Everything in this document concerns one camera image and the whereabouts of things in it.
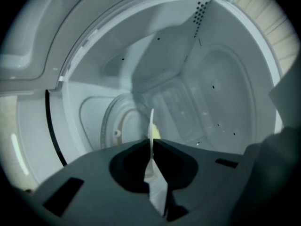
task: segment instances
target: black slot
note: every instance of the black slot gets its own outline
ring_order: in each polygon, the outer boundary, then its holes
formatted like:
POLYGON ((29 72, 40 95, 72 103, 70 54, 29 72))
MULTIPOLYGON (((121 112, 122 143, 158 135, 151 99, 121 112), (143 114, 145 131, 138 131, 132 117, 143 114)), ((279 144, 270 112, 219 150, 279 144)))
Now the black slot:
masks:
POLYGON ((81 179, 70 178, 43 204, 44 208, 60 217, 83 183, 81 179))
POLYGON ((228 161, 226 159, 217 159, 215 162, 218 163, 218 164, 227 166, 227 167, 231 167, 231 168, 236 168, 237 165, 238 165, 238 162, 228 161))

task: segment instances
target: white paper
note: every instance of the white paper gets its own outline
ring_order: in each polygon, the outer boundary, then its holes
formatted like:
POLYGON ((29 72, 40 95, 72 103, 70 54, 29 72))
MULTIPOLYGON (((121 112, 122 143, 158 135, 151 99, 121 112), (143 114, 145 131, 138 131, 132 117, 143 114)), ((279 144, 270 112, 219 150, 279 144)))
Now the white paper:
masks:
POLYGON ((150 187, 150 202, 158 213, 163 216, 167 197, 167 182, 164 179, 161 171, 153 159, 153 137, 152 137, 152 126, 153 126, 153 115, 154 109, 151 110, 150 114, 150 126, 149 126, 149 139, 150 139, 150 161, 145 170, 144 181, 149 184, 150 187))

